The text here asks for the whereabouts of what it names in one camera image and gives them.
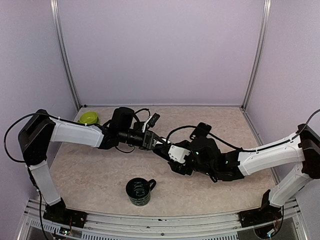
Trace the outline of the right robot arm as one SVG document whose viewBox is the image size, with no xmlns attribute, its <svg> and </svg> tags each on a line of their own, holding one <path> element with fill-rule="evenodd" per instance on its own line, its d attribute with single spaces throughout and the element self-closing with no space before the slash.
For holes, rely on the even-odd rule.
<svg viewBox="0 0 320 240">
<path fill-rule="evenodd" d="M 294 163 L 295 166 L 282 181 L 269 189 L 266 203 L 256 210 L 256 218 L 266 222 L 285 202 L 307 183 L 320 178 L 320 137 L 307 125 L 300 124 L 297 132 L 251 149 L 234 146 L 222 153 L 217 136 L 198 125 L 190 136 L 191 142 L 170 143 L 165 140 L 174 171 L 188 174 L 195 171 L 210 177 L 213 182 L 235 181 L 253 173 Z"/>
</svg>

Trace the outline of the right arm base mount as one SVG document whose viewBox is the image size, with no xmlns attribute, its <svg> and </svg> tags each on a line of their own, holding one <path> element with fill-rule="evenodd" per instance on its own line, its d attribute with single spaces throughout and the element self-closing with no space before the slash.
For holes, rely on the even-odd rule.
<svg viewBox="0 0 320 240">
<path fill-rule="evenodd" d="M 267 205 L 266 207 L 240 211 L 238 216 L 241 227 L 246 228 L 272 222 L 275 221 L 276 218 L 281 219 L 283 214 L 281 207 Z"/>
</svg>

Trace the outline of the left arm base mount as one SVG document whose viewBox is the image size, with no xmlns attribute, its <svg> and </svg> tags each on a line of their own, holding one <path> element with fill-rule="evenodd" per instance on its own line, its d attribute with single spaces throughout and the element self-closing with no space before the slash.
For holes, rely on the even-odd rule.
<svg viewBox="0 0 320 240">
<path fill-rule="evenodd" d="M 84 228 L 88 214 L 84 211 L 73 210 L 64 206 L 45 206 L 45 220 L 63 224 L 69 227 Z"/>
</svg>

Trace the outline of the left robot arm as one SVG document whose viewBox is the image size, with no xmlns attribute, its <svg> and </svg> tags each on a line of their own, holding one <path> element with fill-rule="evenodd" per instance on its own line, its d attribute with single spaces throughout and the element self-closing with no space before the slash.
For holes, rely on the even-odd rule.
<svg viewBox="0 0 320 240">
<path fill-rule="evenodd" d="M 140 122 L 136 111 L 128 107 L 116 108 L 112 118 L 98 123 L 78 123 L 51 116 L 39 109 L 18 134 L 18 143 L 31 179 L 35 182 L 49 212 L 63 223 L 70 218 L 50 174 L 47 151 L 50 143 L 71 143 L 101 150 L 116 148 L 120 143 L 151 150 L 154 147 L 153 133 L 160 115 L 154 113 L 145 122 Z"/>
</svg>

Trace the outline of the black phone case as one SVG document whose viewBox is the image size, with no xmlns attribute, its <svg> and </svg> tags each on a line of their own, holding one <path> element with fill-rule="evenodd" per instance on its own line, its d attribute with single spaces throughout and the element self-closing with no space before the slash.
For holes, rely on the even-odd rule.
<svg viewBox="0 0 320 240">
<path fill-rule="evenodd" d="M 199 137 L 206 137 L 210 131 L 212 129 L 212 126 L 209 124 L 206 124 L 204 122 L 200 122 L 195 129 L 193 130 L 193 132 L 191 133 L 191 135 L 189 136 L 190 140 L 195 140 L 196 138 Z"/>
</svg>

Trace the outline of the silver edged black phone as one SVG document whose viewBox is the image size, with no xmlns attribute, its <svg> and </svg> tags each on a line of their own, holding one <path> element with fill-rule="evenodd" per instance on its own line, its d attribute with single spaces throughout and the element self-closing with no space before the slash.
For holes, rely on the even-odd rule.
<svg viewBox="0 0 320 240">
<path fill-rule="evenodd" d="M 171 146 L 170 143 L 168 145 L 166 145 L 165 140 L 163 140 L 163 139 L 154 140 L 152 146 L 153 146 L 152 152 L 154 154 L 156 154 L 157 156 L 159 156 L 160 158 L 162 158 L 168 162 L 172 161 L 172 159 L 169 156 L 169 150 L 170 150 L 170 146 Z"/>
</svg>

